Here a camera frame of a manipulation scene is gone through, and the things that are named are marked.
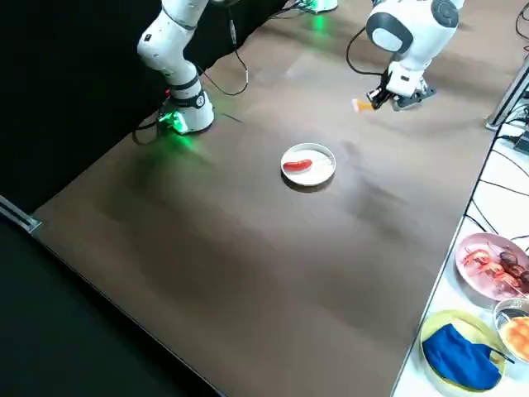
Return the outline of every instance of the green led light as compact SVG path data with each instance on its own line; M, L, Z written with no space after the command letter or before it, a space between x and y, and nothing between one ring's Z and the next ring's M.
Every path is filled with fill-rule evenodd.
M193 143L191 142L191 139L189 137L178 134L173 134L172 137L175 143L178 143L179 145L187 149L193 149Z
M336 8L336 0L306 0L305 8L318 13Z
M188 124L185 122L182 113L178 111L166 113L158 121L166 122L169 127L173 128L179 134L185 134L189 131Z
M325 17L323 15L314 16L312 27L315 31L325 31Z
M189 131L188 124L183 119L182 113L174 112L173 128L180 134L184 134Z

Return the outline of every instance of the red sausage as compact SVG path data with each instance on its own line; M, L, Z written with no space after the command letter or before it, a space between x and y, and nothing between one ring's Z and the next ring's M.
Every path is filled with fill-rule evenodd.
M304 171L312 165L312 160L290 161L283 164L285 171Z

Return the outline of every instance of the metal frame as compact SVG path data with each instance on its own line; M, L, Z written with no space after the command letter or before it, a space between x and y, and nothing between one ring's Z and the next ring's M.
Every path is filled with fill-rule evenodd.
M0 215L3 215L29 234L32 234L42 222L28 215L7 198L0 195Z
M529 86L529 56L526 57L522 67L518 71L514 80L509 84L507 92L499 101L494 112L487 117L485 126L487 129L496 132L505 122L514 106L520 100L520 97Z

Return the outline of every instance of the yellow plate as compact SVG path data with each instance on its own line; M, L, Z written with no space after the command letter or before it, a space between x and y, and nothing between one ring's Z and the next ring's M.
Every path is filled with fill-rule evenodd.
M468 396L488 393L490 390L476 390L457 385L455 382L441 377L428 363L422 350L422 343L446 324L452 324L457 332L472 343L483 343L500 352L504 352L503 344L499 336L479 318L459 310L445 310L432 314L432 316L427 318L421 328L421 354L428 378L430 378L430 381L439 391L448 395ZM507 367L505 359L499 354L492 352L490 360L499 369L500 375L503 378Z

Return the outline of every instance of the pink plate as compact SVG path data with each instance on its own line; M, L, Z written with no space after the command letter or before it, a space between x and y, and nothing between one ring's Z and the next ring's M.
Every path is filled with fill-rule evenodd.
M498 264L500 262L499 254L502 251L509 251L517 257L520 266L529 270L529 257L526 253L507 238L490 233L476 233L466 237L455 252L457 270L479 294L497 301L519 296L519 293L508 283L495 280L493 270L479 270L477 261L469 261L467 265L464 264L465 258L477 250L486 251L491 256L492 261Z

